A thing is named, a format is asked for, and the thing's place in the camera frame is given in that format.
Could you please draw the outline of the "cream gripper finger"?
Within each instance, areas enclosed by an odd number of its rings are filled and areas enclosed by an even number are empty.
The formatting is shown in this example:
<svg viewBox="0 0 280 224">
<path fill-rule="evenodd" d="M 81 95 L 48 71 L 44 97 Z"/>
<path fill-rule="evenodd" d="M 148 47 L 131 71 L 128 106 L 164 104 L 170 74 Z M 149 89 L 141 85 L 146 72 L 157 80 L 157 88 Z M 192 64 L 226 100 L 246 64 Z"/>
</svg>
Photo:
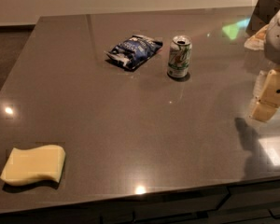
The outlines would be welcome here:
<svg viewBox="0 0 280 224">
<path fill-rule="evenodd" d="M 270 120 L 280 107 L 280 66 L 259 72 L 253 96 L 250 117 L 262 122 Z"/>
</svg>

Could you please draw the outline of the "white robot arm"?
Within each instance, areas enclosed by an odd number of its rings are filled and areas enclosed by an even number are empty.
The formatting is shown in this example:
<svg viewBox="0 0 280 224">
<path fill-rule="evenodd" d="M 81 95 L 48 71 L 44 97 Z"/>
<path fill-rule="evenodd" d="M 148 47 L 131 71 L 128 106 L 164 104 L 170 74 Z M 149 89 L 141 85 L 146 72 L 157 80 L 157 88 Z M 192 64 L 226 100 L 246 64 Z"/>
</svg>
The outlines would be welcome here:
<svg viewBox="0 0 280 224">
<path fill-rule="evenodd" d="M 253 90 L 250 117 L 262 122 L 270 120 L 280 107 L 280 10 L 266 30 L 264 55 L 276 67 L 260 71 Z"/>
</svg>

